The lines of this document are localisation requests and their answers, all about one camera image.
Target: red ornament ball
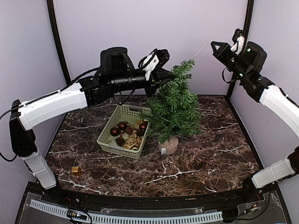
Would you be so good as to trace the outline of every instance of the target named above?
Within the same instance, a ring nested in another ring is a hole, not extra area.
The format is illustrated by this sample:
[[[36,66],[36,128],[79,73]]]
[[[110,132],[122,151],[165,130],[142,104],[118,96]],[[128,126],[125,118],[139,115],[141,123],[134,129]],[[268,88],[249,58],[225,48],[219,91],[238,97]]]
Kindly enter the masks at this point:
[[[120,130],[117,127],[113,127],[110,129],[110,134],[114,137],[120,134]]]
[[[121,121],[120,123],[118,123],[117,126],[121,131],[124,131],[127,128],[127,123],[124,121]]]
[[[148,126],[148,124],[147,124],[146,122],[142,122],[142,123],[139,125],[139,130],[145,132],[147,126]]]

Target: green christmas tree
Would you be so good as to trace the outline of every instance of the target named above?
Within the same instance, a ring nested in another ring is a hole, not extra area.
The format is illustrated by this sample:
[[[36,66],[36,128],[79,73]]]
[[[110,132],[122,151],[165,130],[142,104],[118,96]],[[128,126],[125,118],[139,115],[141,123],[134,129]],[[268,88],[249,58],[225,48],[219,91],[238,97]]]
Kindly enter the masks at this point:
[[[172,68],[175,79],[160,87],[155,97],[148,100],[151,115],[143,115],[152,123],[150,134],[157,134],[161,143],[171,136],[199,134],[198,99],[191,94],[188,79],[195,65],[193,59]]]

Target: plastic basket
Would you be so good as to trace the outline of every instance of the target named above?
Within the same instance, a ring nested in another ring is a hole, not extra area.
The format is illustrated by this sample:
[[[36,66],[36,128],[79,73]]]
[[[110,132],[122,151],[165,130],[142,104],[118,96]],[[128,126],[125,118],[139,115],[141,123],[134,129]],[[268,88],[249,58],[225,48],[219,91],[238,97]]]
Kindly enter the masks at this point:
[[[133,149],[126,149],[118,146],[115,142],[115,139],[118,137],[113,137],[110,134],[110,129],[114,127],[116,124],[118,124],[120,121],[127,121],[130,124],[135,124],[137,120],[140,120],[140,112],[143,112],[145,114],[150,114],[150,109],[145,107],[139,107],[139,106],[131,106],[131,105],[122,105],[117,106],[114,110],[111,118],[109,119],[108,123],[104,127],[101,135],[99,136],[97,143],[101,146],[102,150],[105,152],[113,153],[116,155],[122,155],[125,157],[133,158],[133,159],[139,159],[145,140],[147,138],[147,132],[148,128],[150,126],[150,123],[148,124],[144,137],[142,138],[140,147],[138,150]]]

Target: brown marble surface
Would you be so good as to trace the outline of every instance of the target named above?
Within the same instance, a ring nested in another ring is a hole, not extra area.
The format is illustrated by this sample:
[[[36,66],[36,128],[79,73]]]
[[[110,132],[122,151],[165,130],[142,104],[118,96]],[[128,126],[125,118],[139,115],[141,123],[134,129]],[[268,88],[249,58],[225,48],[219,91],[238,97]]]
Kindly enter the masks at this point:
[[[140,160],[101,150],[96,140],[112,115],[117,98],[68,113],[51,150],[48,164],[64,189],[112,196],[187,196],[240,188],[258,165],[222,96],[199,96],[200,135],[179,137],[173,155],[161,155],[157,140],[148,138]],[[146,106],[144,96],[130,105]],[[71,173],[83,169],[81,176]]]

